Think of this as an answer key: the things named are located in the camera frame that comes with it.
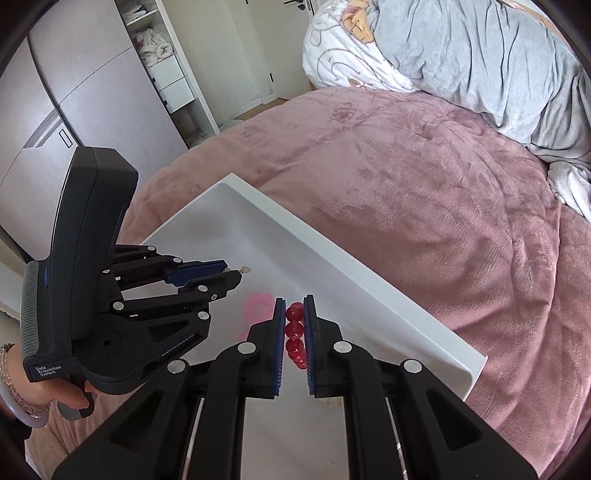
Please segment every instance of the red bead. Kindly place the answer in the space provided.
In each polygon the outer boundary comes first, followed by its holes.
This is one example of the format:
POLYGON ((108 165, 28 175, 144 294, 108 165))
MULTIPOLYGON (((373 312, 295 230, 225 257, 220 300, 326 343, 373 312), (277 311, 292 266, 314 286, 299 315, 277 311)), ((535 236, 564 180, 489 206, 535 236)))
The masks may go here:
POLYGON ((302 362, 304 358, 306 358, 306 353, 305 352, 287 352, 287 356, 294 363, 299 363, 299 362, 302 362))
POLYGON ((302 342, 299 338, 289 339, 285 342, 285 350, 287 353, 299 353, 304 351, 304 342, 302 342))
POLYGON ((300 322, 304 319, 304 304, 297 302, 292 304, 285 313, 285 318, 290 322, 300 322))
POLYGON ((290 322, 285 327, 285 336, 296 340, 304 335, 304 326, 300 322, 290 322))

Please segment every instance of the cabinet handle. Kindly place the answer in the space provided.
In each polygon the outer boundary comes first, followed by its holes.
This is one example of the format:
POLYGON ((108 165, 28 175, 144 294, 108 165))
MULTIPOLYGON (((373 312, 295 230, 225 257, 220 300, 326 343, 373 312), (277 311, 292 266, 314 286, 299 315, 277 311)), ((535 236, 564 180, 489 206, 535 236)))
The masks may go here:
POLYGON ((68 133, 63 128, 60 130, 60 138, 68 148, 74 144, 74 142, 68 136, 68 133))

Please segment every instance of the wooden floor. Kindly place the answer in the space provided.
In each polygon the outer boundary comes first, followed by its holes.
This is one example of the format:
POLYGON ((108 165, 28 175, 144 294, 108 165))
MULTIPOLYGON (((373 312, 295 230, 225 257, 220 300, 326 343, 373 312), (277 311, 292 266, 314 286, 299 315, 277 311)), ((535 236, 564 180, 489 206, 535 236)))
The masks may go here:
POLYGON ((283 98, 278 98, 277 100, 273 100, 272 102, 266 105, 259 105, 254 107, 252 110, 249 110, 246 113, 243 113, 240 116, 236 117, 236 120, 250 120, 252 117, 257 116, 259 113, 263 113, 265 110, 269 110, 269 108, 273 108, 277 105, 283 105, 287 100, 283 98))

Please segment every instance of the door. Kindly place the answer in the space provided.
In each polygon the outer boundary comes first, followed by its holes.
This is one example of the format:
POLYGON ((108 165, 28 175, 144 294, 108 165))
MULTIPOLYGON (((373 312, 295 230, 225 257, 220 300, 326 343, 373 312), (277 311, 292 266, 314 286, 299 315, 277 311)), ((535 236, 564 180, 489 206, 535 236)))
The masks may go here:
POLYGON ((248 0, 252 20, 279 98, 310 91, 301 66, 304 36, 313 16, 311 0, 248 0))
POLYGON ((60 109, 84 145, 114 148, 133 165, 138 187, 187 152, 133 48, 82 82, 60 109))
POLYGON ((35 260, 49 256, 61 189, 77 144, 53 110, 0 184, 2 227, 35 260))
POLYGON ((113 0, 59 0, 35 24, 29 38, 57 103, 132 46, 113 0))
POLYGON ((0 184, 27 139, 53 109, 25 39, 0 78, 0 184))

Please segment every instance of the white wall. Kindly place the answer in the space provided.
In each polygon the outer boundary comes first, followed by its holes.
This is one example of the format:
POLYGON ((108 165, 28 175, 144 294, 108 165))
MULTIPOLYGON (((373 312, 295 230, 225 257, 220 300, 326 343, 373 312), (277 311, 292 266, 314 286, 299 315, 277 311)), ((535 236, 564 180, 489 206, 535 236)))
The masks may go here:
POLYGON ((0 345, 17 343, 19 339, 18 321, 0 312, 0 345))
POLYGON ((0 310, 20 318, 22 279, 0 264, 0 310))
POLYGON ((240 22, 241 34, 246 35, 243 40, 236 28, 240 9, 233 8, 231 15, 225 1, 163 0, 163 3, 216 121, 259 102, 261 61, 256 53, 256 33, 248 28, 248 22, 252 21, 246 17, 240 22), (243 42, 249 47, 248 57, 243 42))

